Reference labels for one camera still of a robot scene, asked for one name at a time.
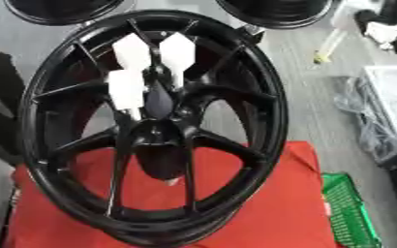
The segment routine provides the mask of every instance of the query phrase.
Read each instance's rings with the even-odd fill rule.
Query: wheel spoke
[[[185,187],[186,187],[186,208],[188,211],[197,212],[196,181],[194,176],[194,159],[192,141],[187,139],[185,144],[186,168],[185,168]]]
[[[209,75],[211,78],[215,77],[216,74],[223,69],[223,67],[228,64],[230,62],[230,60],[242,49],[244,48],[244,46],[237,46],[235,49],[233,49],[232,51],[230,51],[228,54],[226,54],[226,56],[224,56],[223,58],[221,58],[217,64],[215,64],[211,69],[209,69],[209,71],[207,71],[207,73],[205,73],[206,75]]]
[[[151,48],[157,47],[152,43],[150,38],[138,27],[137,22],[134,19],[130,19],[128,20],[128,22],[133,27],[134,33],[136,33],[136,35],[138,35],[149,47]]]
[[[244,146],[231,139],[206,130],[198,131],[198,134],[195,137],[195,142],[198,146],[215,148],[231,153],[242,159],[244,162],[261,161],[266,159],[266,156],[263,153],[253,148]]]
[[[187,25],[186,27],[184,27],[184,28],[180,31],[180,33],[183,34],[183,35],[188,35],[188,32],[189,32],[191,29],[195,28],[198,24],[199,24],[199,21],[198,21],[198,20],[191,20],[191,21],[188,23],[188,25]]]
[[[107,74],[107,69],[102,64],[98,63],[98,59],[92,55],[90,50],[87,49],[81,41],[75,41],[74,45],[76,49],[78,49],[82,55],[84,55],[87,62],[89,62],[89,64],[93,66],[101,76]]]
[[[258,92],[245,92],[221,85],[205,85],[200,86],[198,89],[187,94],[184,97],[184,102],[188,103],[188,101],[196,101],[197,99],[203,99],[209,95],[213,95],[223,100],[234,97],[238,99],[238,101],[248,102],[258,109],[269,108],[276,99],[276,96],[274,95],[268,95]]]
[[[114,218],[122,205],[122,185],[126,169],[133,154],[135,139],[130,135],[130,129],[121,129],[117,137],[113,170],[109,182],[109,196],[106,216]]]
[[[101,78],[94,79],[94,80],[70,85],[67,87],[47,91],[45,93],[35,96],[33,100],[39,102],[49,98],[56,98],[56,97],[60,98],[66,95],[78,93],[80,91],[96,90],[96,89],[107,90],[107,84],[104,83],[103,79]]]
[[[62,145],[51,152],[50,157],[56,158],[63,155],[76,155],[82,152],[111,146],[114,146],[113,128],[109,128],[89,137],[77,139],[73,142]]]

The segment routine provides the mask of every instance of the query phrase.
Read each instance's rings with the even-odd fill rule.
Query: red cloth
[[[103,197],[107,195],[110,155],[106,149],[86,153],[75,167],[78,180]],[[195,161],[200,198],[219,189],[240,166],[235,157],[206,148],[196,151]],[[40,193],[24,167],[17,169],[15,180],[22,194],[5,248],[131,247],[57,209]],[[128,206],[165,209],[184,202],[183,179],[175,186],[166,186],[146,176],[136,160],[129,165],[124,184],[123,202]],[[313,148],[307,142],[289,142],[275,171],[233,220],[189,247],[335,248]]]

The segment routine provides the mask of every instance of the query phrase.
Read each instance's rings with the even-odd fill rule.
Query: black wheel
[[[4,0],[16,16],[41,25],[69,25],[103,16],[123,0]]]
[[[172,88],[170,71],[156,46],[174,32],[198,47],[197,62],[185,73],[181,89]],[[131,33],[151,46],[153,58],[144,73],[149,90],[140,121],[114,109],[105,83],[107,72],[119,69],[111,45]],[[282,83],[250,41],[214,19],[177,11],[117,15],[79,30],[48,57],[22,100],[22,146],[35,182],[79,221],[137,246],[178,246],[215,232],[272,172],[287,136]],[[200,127],[207,107],[217,100],[226,101],[237,113],[248,146]],[[84,138],[86,123],[102,104],[112,107],[115,125]],[[87,190],[70,170],[77,154],[101,147],[112,147],[115,154],[106,199]],[[203,200],[196,196],[193,170],[197,147],[219,149],[243,162],[226,186]],[[185,178],[182,207],[145,211],[120,202],[133,153],[153,178]],[[158,163],[167,158],[165,169],[158,170]]]
[[[257,26],[291,29],[311,25],[331,9],[332,0],[217,0],[231,15]]]

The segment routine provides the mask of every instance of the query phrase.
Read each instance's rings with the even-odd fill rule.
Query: green basket
[[[323,174],[323,194],[331,205],[335,239],[349,248],[380,248],[364,203],[347,174]]]

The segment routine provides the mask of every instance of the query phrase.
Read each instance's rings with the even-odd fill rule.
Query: person
[[[0,146],[10,155],[19,155],[16,145],[17,113],[24,83],[12,62],[12,56],[0,52],[0,101],[13,117],[0,113]]]

